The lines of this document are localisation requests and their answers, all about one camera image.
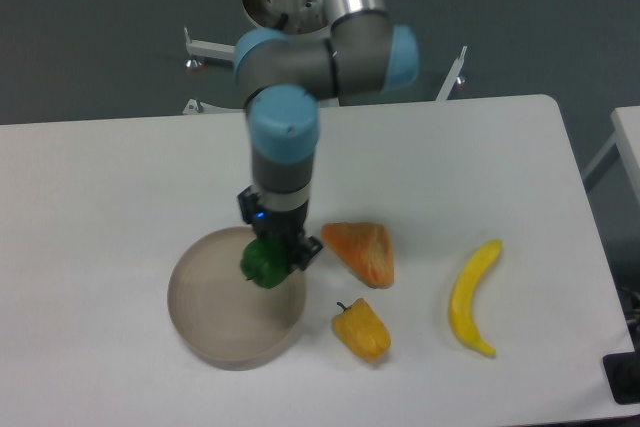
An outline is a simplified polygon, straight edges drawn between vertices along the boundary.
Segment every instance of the plastic food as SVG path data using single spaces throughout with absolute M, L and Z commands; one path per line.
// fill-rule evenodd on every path
M 338 338 L 358 357 L 372 362 L 391 346 L 389 331 L 364 299 L 351 307 L 338 305 L 344 310 L 331 321 Z
M 289 275 L 289 259 L 280 241 L 255 239 L 244 249 L 240 268 L 247 280 L 272 289 Z
M 476 285 L 484 273 L 495 263 L 502 251 L 502 240 L 495 239 L 475 251 L 458 276 L 449 298 L 449 325 L 458 340 L 487 357 L 494 357 L 496 349 L 487 344 L 478 331 L 471 304 Z
M 368 286 L 393 284 L 393 247 L 383 225 L 370 222 L 325 224 L 322 239 Z

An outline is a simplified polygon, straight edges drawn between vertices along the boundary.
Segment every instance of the green pepper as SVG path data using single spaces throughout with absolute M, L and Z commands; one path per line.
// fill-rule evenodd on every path
M 240 269 L 247 280 L 265 289 L 272 289 L 289 275 L 289 256 L 277 239 L 263 238 L 252 241 L 244 249 Z

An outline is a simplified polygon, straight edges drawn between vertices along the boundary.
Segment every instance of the yellow banana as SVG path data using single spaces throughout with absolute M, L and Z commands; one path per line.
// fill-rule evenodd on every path
M 467 347 L 487 357 L 493 357 L 496 349 L 487 344 L 478 331 L 471 302 L 478 281 L 489 270 L 502 251 L 502 240 L 490 240 L 474 252 L 458 276 L 449 297 L 449 325 L 458 340 Z

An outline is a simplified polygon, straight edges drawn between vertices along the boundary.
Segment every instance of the beige bowl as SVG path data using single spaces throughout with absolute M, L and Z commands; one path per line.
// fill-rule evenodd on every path
M 273 289 L 247 281 L 240 270 L 250 228 L 203 237 L 178 261 L 167 293 L 169 315 L 184 341 L 224 369 L 249 369 L 284 352 L 306 298 L 304 274 L 294 271 Z

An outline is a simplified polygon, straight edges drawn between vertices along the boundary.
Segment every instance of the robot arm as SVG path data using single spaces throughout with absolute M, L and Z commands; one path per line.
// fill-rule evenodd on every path
M 328 38 L 296 41 L 271 29 L 244 35 L 235 50 L 245 100 L 253 184 L 238 200 L 256 235 L 280 239 L 290 271 L 304 270 L 322 248 L 306 237 L 317 101 L 403 87 L 416 78 L 417 42 L 393 26 L 383 0 L 323 0 Z

